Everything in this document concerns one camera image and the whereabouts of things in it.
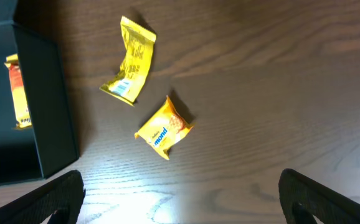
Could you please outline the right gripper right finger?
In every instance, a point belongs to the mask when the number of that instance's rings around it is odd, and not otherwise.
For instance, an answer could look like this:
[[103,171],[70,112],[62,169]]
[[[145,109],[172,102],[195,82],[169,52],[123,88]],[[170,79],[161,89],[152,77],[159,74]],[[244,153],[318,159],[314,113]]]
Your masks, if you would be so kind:
[[282,171],[278,190],[288,224],[360,223],[360,204],[293,169]]

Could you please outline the yellow orange snack packet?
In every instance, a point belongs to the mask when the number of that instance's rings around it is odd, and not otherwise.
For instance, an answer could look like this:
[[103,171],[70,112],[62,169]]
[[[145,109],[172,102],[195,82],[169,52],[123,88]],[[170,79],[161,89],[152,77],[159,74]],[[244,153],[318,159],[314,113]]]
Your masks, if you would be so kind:
[[7,56],[4,64],[9,71],[9,81],[16,117],[16,127],[14,129],[22,130],[29,128],[32,126],[32,121],[27,104],[18,55],[13,54]]

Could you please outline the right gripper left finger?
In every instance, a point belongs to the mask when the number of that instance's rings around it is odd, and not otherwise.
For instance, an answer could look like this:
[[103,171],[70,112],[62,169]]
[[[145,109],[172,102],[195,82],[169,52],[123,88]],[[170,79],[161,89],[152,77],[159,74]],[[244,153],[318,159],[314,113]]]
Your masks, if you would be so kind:
[[71,170],[0,207],[0,223],[76,223],[84,198],[81,173]]

